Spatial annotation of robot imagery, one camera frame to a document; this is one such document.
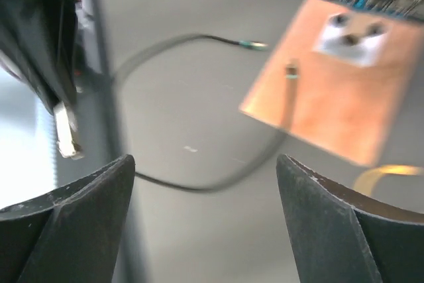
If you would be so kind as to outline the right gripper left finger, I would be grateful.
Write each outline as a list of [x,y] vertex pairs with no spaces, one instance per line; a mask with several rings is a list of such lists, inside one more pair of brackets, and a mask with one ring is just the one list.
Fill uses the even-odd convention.
[[133,156],[1,210],[2,282],[111,282],[134,184]]

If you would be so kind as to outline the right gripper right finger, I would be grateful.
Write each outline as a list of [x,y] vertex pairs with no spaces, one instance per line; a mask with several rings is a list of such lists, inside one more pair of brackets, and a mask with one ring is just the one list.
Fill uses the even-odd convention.
[[423,214],[280,155],[276,174],[301,282],[422,282]]

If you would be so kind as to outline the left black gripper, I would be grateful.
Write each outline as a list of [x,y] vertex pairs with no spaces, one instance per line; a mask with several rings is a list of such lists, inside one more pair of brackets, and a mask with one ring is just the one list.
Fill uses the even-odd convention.
[[74,57],[81,0],[1,0],[1,55],[49,113],[77,101]]

